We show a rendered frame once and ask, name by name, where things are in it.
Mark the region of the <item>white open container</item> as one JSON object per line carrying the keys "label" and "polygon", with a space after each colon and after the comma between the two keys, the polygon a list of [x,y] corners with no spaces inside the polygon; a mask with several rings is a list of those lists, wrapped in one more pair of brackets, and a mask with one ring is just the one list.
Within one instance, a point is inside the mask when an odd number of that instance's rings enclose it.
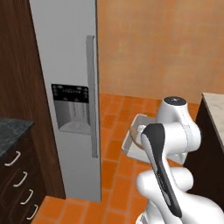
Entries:
{"label": "white open container", "polygon": [[[143,115],[143,114],[137,114],[135,118],[133,119],[131,125],[134,126],[136,129],[138,129],[140,125],[148,125],[150,123],[154,123],[155,121],[156,119],[153,117],[148,117],[147,115]],[[148,159],[146,153],[142,149],[139,149],[133,143],[129,131],[127,132],[126,137],[123,140],[122,151],[129,158],[134,158],[148,164],[150,163],[150,160]],[[174,154],[174,155],[168,156],[168,158],[171,161],[174,161],[180,165],[182,165],[186,161],[186,157],[187,157],[186,153]]]}

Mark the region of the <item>dark wood drawer cabinet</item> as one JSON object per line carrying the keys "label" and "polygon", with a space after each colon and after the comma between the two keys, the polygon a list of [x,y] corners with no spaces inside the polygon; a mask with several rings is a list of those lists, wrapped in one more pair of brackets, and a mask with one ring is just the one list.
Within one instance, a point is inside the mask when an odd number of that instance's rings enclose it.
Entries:
{"label": "dark wood drawer cabinet", "polygon": [[[21,152],[21,157],[10,167],[4,163],[11,160],[15,151]],[[20,187],[13,187],[28,172],[28,176]],[[30,192],[34,191],[26,205],[25,201]],[[35,150],[32,134],[27,131],[0,157],[0,224],[31,224],[27,220],[35,210],[34,204],[41,205],[46,196],[46,187],[40,170],[39,160]]]}

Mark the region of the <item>dark wood island cabinet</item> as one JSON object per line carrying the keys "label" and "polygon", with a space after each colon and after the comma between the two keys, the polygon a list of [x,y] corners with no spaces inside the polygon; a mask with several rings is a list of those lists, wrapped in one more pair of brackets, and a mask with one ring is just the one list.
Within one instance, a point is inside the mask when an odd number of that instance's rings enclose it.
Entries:
{"label": "dark wood island cabinet", "polygon": [[193,175],[188,192],[209,198],[224,211],[224,145],[204,99],[196,116],[202,138],[200,147],[187,155],[184,167]]}

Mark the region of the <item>grey fridge door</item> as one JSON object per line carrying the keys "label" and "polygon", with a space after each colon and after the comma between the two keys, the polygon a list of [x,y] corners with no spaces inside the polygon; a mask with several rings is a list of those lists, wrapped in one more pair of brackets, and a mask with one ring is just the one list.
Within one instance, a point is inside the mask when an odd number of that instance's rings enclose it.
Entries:
{"label": "grey fridge door", "polygon": [[[30,0],[65,193],[102,200],[96,0]],[[94,35],[98,158],[92,157],[86,36]]]}

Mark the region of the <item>dark wood tall cabinet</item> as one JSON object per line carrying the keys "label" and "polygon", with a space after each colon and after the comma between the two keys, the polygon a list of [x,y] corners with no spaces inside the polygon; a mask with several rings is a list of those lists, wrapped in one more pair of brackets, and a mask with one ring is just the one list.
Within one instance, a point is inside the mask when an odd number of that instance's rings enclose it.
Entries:
{"label": "dark wood tall cabinet", "polygon": [[0,117],[34,122],[31,134],[46,194],[64,199],[30,0],[0,0]]}

